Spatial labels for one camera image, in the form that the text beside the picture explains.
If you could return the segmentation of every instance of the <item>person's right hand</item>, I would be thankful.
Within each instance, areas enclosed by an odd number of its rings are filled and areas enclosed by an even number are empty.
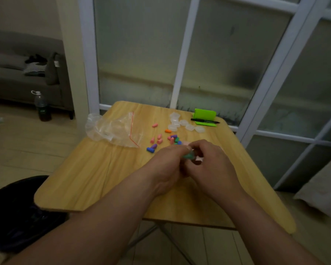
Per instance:
[[[207,140],[198,140],[189,144],[196,156],[203,157],[201,164],[186,160],[186,173],[198,184],[209,197],[237,199],[245,191],[241,187],[234,166],[224,151]]]

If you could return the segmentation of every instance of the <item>floor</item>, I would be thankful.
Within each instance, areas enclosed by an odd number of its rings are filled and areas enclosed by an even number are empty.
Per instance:
[[[78,143],[76,122],[67,113],[55,111],[53,120],[41,122],[30,106],[0,104],[0,188],[35,175],[50,175]],[[278,193],[296,219],[294,239],[325,264],[331,264],[331,218]],[[142,221],[133,235],[141,234],[152,223]],[[166,227],[198,265],[253,264],[238,232],[167,224]],[[5,255],[0,253],[0,263]],[[122,265],[180,265],[185,259],[159,231],[131,249]]]

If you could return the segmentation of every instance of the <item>tabletop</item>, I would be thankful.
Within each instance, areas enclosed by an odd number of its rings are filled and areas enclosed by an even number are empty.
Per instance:
[[[146,151],[152,137],[163,134],[164,141],[156,151],[169,145],[169,134],[164,132],[170,124],[169,114],[177,112],[180,119],[189,122],[192,116],[191,112],[118,101],[103,118],[118,119],[129,112],[134,112],[133,134],[143,134],[140,148],[84,138],[35,193],[34,201],[40,208],[65,212],[88,208],[152,158],[153,154]],[[220,124],[204,126],[204,133],[188,131],[181,126],[172,134],[177,134],[182,141],[206,139],[220,146],[233,163],[245,191],[288,233],[294,233],[296,224],[278,195],[225,121],[218,117],[215,120]],[[152,128],[154,123],[158,123],[158,127]],[[167,194],[155,198],[144,219],[235,229],[226,213],[189,177],[180,179]]]

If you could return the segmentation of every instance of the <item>plastic bottle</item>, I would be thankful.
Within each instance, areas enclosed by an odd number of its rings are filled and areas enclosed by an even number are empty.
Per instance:
[[[44,96],[40,93],[40,91],[32,90],[31,93],[35,95],[34,104],[37,108],[39,119],[42,122],[50,121],[51,120],[50,109]]]

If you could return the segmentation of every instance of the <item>sofa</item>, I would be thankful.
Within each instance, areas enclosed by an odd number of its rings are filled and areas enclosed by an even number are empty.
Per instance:
[[[31,90],[40,91],[51,107],[68,111],[72,119],[74,106],[62,41],[0,31],[0,52],[8,49],[15,54],[40,54],[47,59],[52,52],[57,52],[54,60],[58,63],[58,83],[47,85],[45,77],[25,76],[22,70],[0,67],[0,99],[34,104]]]

